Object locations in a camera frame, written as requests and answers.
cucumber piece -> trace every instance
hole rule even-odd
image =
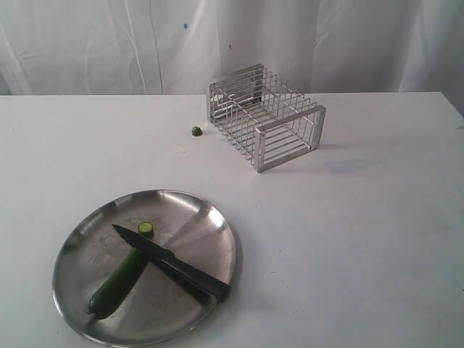
[[[191,129],[191,135],[192,136],[201,136],[203,134],[203,130],[200,127],[193,127]]]
[[[154,235],[153,225],[147,222],[141,223],[138,225],[138,232],[142,236],[152,239]],[[129,295],[147,263],[146,255],[140,250],[132,248],[119,267],[90,298],[87,313],[93,314],[98,320],[108,318]]]

stainless steel plate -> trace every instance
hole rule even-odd
[[[90,214],[59,252],[53,296],[59,313],[78,333],[112,347],[143,346],[193,328],[216,305],[200,304],[161,270],[148,264],[117,311],[92,321],[86,307],[94,292],[131,247],[113,230],[155,227],[154,241],[211,276],[230,283],[236,261],[233,234],[224,217],[204,200],[178,191],[143,191],[110,202]]]

white backdrop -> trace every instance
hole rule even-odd
[[[0,94],[202,94],[263,63],[301,92],[443,91],[464,0],[0,0]]]

white table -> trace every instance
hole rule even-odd
[[[315,98],[320,149],[257,174],[204,96],[1,97],[0,346],[97,347],[55,309],[59,248],[104,203],[168,188],[212,202],[244,262],[161,347],[462,347],[464,119],[440,93]]]

knife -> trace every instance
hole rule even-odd
[[[228,284],[198,268],[190,266],[184,261],[180,261],[170,250],[162,248],[140,234],[122,226],[113,225],[113,228],[121,238],[132,247],[142,251],[150,262],[160,267],[164,272],[175,273],[190,285],[216,298],[218,302],[224,302],[230,294],[231,287]]]

